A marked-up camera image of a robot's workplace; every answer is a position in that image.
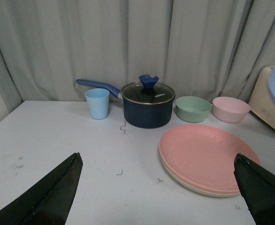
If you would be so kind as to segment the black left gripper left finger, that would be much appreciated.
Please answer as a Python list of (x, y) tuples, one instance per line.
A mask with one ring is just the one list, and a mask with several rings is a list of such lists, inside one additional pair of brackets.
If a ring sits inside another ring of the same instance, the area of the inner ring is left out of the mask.
[(0, 225), (64, 225), (76, 195), (83, 161), (74, 153), (0, 210)]

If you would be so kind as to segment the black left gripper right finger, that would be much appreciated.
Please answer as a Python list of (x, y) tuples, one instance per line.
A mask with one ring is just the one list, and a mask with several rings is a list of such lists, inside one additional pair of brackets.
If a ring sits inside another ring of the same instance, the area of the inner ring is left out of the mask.
[(275, 175), (238, 153), (234, 176), (257, 225), (275, 225)]

